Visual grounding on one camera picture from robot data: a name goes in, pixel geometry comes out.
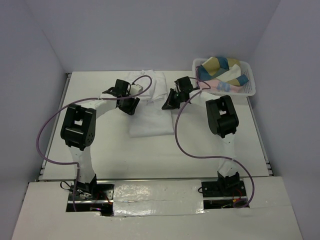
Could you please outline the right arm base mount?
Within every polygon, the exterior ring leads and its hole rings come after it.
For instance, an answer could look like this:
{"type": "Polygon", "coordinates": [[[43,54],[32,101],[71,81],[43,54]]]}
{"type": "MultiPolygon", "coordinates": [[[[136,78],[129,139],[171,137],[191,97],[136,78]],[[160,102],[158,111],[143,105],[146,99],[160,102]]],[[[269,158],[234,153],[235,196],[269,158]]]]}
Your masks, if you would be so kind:
{"type": "Polygon", "coordinates": [[[217,180],[202,181],[197,190],[203,197],[205,210],[248,208],[248,196],[240,174],[222,176],[218,173],[217,180]]]}

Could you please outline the white long sleeve shirt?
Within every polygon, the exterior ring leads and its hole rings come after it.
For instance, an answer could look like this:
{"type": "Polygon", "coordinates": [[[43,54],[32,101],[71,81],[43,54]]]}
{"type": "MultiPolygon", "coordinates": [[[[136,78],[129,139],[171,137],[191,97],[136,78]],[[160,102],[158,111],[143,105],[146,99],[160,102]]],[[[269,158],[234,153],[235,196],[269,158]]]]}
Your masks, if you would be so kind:
{"type": "Polygon", "coordinates": [[[131,71],[125,80],[144,89],[151,87],[139,96],[140,101],[134,115],[129,117],[130,138],[157,137],[174,133],[172,113],[162,107],[168,98],[166,77],[163,72],[153,70],[131,71]]]}

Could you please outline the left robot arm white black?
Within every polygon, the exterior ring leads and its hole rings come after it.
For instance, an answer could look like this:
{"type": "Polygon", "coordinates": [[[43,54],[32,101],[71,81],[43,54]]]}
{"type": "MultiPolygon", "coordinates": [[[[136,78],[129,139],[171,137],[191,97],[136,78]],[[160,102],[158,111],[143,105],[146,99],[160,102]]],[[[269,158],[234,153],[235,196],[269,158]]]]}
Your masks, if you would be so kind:
{"type": "Polygon", "coordinates": [[[72,103],[66,109],[60,136],[77,162],[75,188],[86,199],[93,199],[98,194],[91,157],[97,119],[116,108],[132,116],[140,102],[136,95],[143,90],[139,84],[118,79],[115,86],[104,91],[99,98],[83,105],[72,103]]]}

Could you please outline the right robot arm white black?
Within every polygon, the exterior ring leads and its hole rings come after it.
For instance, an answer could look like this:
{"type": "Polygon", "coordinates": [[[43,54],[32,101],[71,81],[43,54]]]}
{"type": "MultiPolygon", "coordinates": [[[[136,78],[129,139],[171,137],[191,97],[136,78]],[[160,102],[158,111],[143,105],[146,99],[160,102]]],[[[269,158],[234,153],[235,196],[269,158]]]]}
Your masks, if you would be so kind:
{"type": "Polygon", "coordinates": [[[178,109],[174,124],[174,138],[178,148],[185,155],[195,159],[219,159],[217,170],[217,190],[221,195],[228,196],[240,183],[240,174],[235,161],[235,133],[239,126],[239,118],[230,96],[214,96],[209,93],[211,86],[206,82],[193,77],[182,77],[171,88],[162,110],[178,109]],[[208,127],[212,134],[222,140],[223,152],[230,156],[195,156],[187,153],[178,140],[178,123],[182,111],[187,104],[203,107],[206,110],[208,127]]]}

